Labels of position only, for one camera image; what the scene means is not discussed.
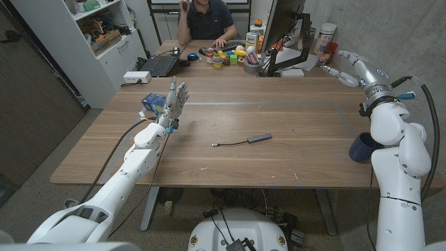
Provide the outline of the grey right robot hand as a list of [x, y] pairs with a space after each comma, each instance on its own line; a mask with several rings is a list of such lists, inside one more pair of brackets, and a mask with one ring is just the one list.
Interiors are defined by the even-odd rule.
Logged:
[[369, 102], [374, 102], [384, 96], [394, 97], [390, 87], [390, 79], [383, 70], [354, 52], [340, 51], [339, 55], [349, 60], [358, 79], [329, 66], [323, 66], [322, 70], [335, 76], [347, 87], [360, 87], [366, 93]]

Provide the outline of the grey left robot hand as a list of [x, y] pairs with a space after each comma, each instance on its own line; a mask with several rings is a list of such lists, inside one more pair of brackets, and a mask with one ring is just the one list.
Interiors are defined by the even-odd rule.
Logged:
[[176, 77], [173, 76], [171, 80], [171, 88], [167, 94], [162, 112], [157, 118], [157, 124], [164, 128], [168, 128], [171, 122], [181, 115], [184, 104], [188, 98], [187, 84], [182, 82], [179, 86], [176, 86]]

